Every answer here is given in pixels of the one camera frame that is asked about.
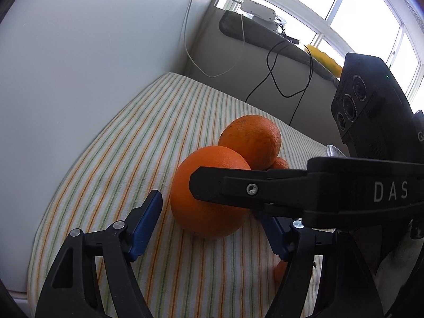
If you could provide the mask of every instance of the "silver bolt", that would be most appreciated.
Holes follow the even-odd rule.
[[[295,226],[296,228],[304,228],[305,227],[305,226],[303,226],[303,224],[300,220],[294,220],[293,226]]]
[[[77,237],[81,234],[81,230],[79,228],[74,228],[71,232],[69,232],[69,235],[71,237]]]
[[[125,222],[123,221],[117,221],[113,224],[113,228],[115,229],[121,229],[121,228],[124,228],[124,226],[125,226]]]
[[[258,192],[258,185],[251,183],[247,185],[246,191],[249,195],[256,195]]]

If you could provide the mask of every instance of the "wall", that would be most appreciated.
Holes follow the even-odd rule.
[[[187,39],[211,0],[194,0]],[[189,0],[16,0],[0,24],[0,277],[26,291],[63,176],[140,90],[185,63]]]
[[[190,62],[187,63],[184,73],[244,101],[249,92],[268,74],[266,67],[268,51],[247,43],[243,48],[241,41],[223,35],[218,28],[223,13],[223,10],[215,8],[202,37],[193,47],[192,57],[210,76],[228,70],[242,53],[240,61],[231,71],[216,78],[206,77]],[[274,57],[270,56],[270,59],[273,63]],[[290,95],[305,87],[309,66],[279,56],[273,73],[282,92]],[[335,91],[336,87],[332,82],[314,73],[291,126],[322,144],[333,144],[348,154],[330,111]],[[251,95],[248,103],[288,124],[299,98],[300,95],[283,98],[269,77]]]

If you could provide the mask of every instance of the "orange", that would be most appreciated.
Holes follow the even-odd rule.
[[[280,261],[274,268],[274,281],[276,285],[280,285],[283,280],[284,273],[286,272],[287,262]]]
[[[268,170],[269,169],[287,169],[287,168],[289,168],[287,161],[277,156],[277,159],[272,163],[272,165],[268,168]]]
[[[269,119],[246,115],[225,128],[218,144],[239,153],[252,170],[266,170],[280,151],[281,134]]]
[[[241,227],[249,209],[195,199],[188,185],[191,174],[200,166],[241,170],[250,170],[250,167],[237,152],[222,146],[209,146],[191,153],[175,172],[170,205],[177,224],[205,239],[226,237]]]

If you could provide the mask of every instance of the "striped fabric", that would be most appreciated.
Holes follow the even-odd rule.
[[[152,189],[164,209],[134,273],[155,318],[264,317],[275,295],[272,253],[250,218],[234,234],[205,241],[175,224],[168,204],[177,165],[196,149],[217,144],[225,126],[246,114],[274,121],[280,155],[292,168],[325,155],[325,147],[276,118],[187,77],[168,73],[131,101],[97,136],[60,184],[38,228],[28,272],[33,312],[44,279],[66,235],[97,231],[124,219]],[[304,312],[310,314],[321,267],[314,270]],[[97,272],[105,312],[116,316],[103,260]]]

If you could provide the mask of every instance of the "white window frame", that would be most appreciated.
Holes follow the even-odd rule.
[[[324,39],[342,57],[344,57],[344,54],[346,54],[347,52],[354,52],[353,49],[349,46],[349,44],[347,44],[346,41],[330,27],[330,24],[333,21],[342,3],[342,0],[334,0],[334,3],[325,19],[321,18],[321,16],[319,16],[316,12],[314,12],[312,9],[310,9],[308,6],[306,6],[299,0],[266,1],[272,3],[273,5],[284,11],[287,11],[293,17],[307,25],[314,32],[316,32],[316,36],[311,42],[313,46],[318,47],[321,41]],[[424,30],[422,29],[422,25],[420,26],[417,22],[417,13],[414,14],[411,11],[412,7],[408,5],[406,0],[384,1],[389,6],[400,25],[391,54],[386,60],[387,66],[390,67],[396,59],[404,35],[408,35],[408,38],[411,42],[411,45],[418,60],[418,65],[414,77],[405,93],[406,97],[411,103],[424,78]],[[228,0],[224,5],[224,9],[236,10],[238,6],[239,5],[237,3]]]

